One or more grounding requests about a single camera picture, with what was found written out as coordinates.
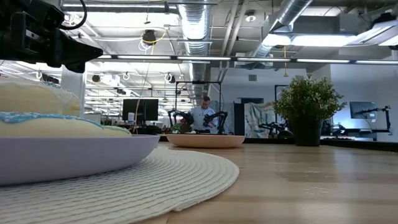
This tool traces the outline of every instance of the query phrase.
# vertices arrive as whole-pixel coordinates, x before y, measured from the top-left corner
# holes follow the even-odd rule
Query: round placemat
[[[123,170],[0,187],[1,223],[132,223],[212,198],[239,168],[222,157],[156,149]]]

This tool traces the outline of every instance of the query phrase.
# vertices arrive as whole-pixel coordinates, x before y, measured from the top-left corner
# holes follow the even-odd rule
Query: desk
[[[158,147],[182,150],[165,142]],[[206,202],[140,224],[397,223],[396,153],[271,144],[195,151],[238,165],[236,183]]]

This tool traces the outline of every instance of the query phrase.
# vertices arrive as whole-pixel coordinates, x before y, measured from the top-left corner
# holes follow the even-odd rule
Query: white bowl
[[[0,185],[122,169],[147,157],[159,138],[0,138]]]

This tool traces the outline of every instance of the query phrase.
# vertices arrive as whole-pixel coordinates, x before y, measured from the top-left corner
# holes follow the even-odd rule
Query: wooden bowl
[[[167,140],[176,146],[207,149],[234,148],[242,145],[244,136],[215,134],[167,134]]]

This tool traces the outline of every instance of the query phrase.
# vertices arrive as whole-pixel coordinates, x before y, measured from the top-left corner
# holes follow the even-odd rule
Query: fluorescent light fixture
[[[182,63],[204,63],[204,64],[208,64],[210,62],[197,61],[197,60],[184,60],[184,61],[182,61]]]
[[[262,41],[263,45],[276,46],[276,45],[290,45],[292,41],[289,36],[279,34],[268,34]]]
[[[112,56],[110,56],[110,55],[102,55],[102,56],[99,56],[98,58],[99,59],[111,59]]]
[[[307,62],[307,63],[349,63],[349,60],[297,59],[297,62]]]
[[[238,58],[241,62],[289,62],[289,58]]]
[[[363,65],[398,65],[398,61],[387,60],[357,60],[355,63]]]
[[[81,4],[64,4],[62,7],[81,7]],[[86,4],[86,7],[158,7],[156,5],[146,4]]]
[[[390,38],[389,40],[379,44],[379,46],[395,46],[398,45],[398,35]]]
[[[101,105],[99,108],[119,108],[120,105]]]
[[[122,100],[126,100],[126,99],[135,99],[138,100],[139,97],[136,96],[85,96],[85,99],[87,100],[92,100],[92,99],[122,99]],[[161,100],[163,99],[162,97],[141,97],[142,100]]]
[[[155,56],[155,55],[120,55],[118,56],[120,59],[161,59],[161,60],[170,60],[170,56]]]
[[[114,90],[115,88],[121,88],[121,87],[107,87],[107,86],[86,86],[86,89],[89,90]]]
[[[178,60],[231,60],[231,57],[194,57],[179,56]]]
[[[356,39],[354,35],[296,35],[292,45],[309,47],[342,47]]]
[[[178,108],[191,109],[191,108],[193,108],[193,106],[179,106],[179,105],[177,105],[177,109]],[[165,106],[165,107],[163,107],[163,109],[174,109],[174,106]]]
[[[177,43],[212,44],[211,40],[177,40]]]

